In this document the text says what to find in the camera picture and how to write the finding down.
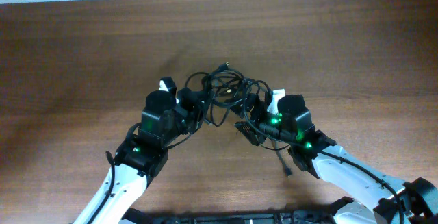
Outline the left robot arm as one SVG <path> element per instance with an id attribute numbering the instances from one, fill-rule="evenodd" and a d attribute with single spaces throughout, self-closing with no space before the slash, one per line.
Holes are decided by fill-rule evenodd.
<path id="1" fill-rule="evenodd" d="M 179 136 L 190 138 L 203 123 L 211 90 L 155 90 L 145 99 L 141 121 L 127 132 L 110 168 L 76 223 L 118 223 L 164 167 Z"/>

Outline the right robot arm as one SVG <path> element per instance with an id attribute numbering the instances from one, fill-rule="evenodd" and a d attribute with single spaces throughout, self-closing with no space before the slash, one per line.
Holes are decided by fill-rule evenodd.
<path id="1" fill-rule="evenodd" d="M 436 223 L 437 188 L 419 177 L 392 177 L 356 159 L 317 130 L 302 95 L 266 100 L 250 94 L 237 107 L 244 121 L 235 124 L 255 146 L 269 138 L 289 146 L 294 164 L 348 193 L 332 204 L 332 223 Z"/>

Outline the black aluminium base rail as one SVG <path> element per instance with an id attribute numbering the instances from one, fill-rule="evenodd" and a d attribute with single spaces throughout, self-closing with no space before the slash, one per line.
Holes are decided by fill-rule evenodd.
<path id="1" fill-rule="evenodd" d="M 319 224 L 335 223 L 336 212 L 353 198 L 342 197 L 318 210 L 288 210 L 283 212 L 258 212 L 246 214 L 152 216 L 137 209 L 129 208 L 119 221 L 120 224 Z"/>

